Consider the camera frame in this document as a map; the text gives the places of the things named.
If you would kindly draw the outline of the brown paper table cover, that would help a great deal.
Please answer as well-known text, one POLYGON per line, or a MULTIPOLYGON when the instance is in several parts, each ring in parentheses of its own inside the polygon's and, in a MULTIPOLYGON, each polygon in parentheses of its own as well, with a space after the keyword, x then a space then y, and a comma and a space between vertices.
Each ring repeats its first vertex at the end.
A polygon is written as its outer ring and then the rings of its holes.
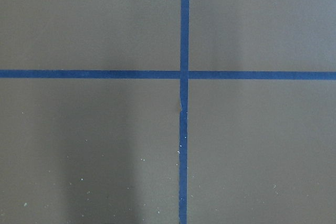
MULTIPOLYGON (((188 223, 335 223, 335 0, 190 0, 188 223)), ((1 0, 1 223, 182 223, 181 0, 1 0)))

